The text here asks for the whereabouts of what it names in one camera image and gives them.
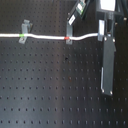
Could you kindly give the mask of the short grey gripper finger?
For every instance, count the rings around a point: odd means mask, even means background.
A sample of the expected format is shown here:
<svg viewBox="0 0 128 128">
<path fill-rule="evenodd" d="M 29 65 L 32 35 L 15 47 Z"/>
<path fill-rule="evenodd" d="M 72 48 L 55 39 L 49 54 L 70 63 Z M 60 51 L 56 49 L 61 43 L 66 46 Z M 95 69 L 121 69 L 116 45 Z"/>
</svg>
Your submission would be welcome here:
<svg viewBox="0 0 128 128">
<path fill-rule="evenodd" d="M 105 21 L 99 20 L 98 41 L 102 41 L 105 33 Z"/>
</svg>

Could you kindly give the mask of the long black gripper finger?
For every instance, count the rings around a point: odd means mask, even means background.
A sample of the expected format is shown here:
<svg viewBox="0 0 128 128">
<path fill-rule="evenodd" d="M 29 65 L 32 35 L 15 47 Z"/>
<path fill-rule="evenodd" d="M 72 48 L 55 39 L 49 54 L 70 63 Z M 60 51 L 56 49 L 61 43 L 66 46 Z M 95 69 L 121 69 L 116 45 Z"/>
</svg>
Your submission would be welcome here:
<svg viewBox="0 0 128 128">
<path fill-rule="evenodd" d="M 113 37 L 104 37 L 103 67 L 101 71 L 101 90 L 102 93 L 106 95 L 113 94 L 112 90 L 115 51 L 115 39 Z"/>
</svg>

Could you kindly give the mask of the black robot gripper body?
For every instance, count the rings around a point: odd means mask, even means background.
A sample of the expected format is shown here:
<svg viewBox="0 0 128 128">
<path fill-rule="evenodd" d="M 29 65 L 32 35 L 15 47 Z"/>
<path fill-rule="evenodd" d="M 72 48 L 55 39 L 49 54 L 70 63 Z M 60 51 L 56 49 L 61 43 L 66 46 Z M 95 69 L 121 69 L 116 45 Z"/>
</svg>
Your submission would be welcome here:
<svg viewBox="0 0 128 128">
<path fill-rule="evenodd" d="M 128 13 L 128 0 L 96 0 L 96 17 L 122 21 L 124 12 Z"/>
</svg>

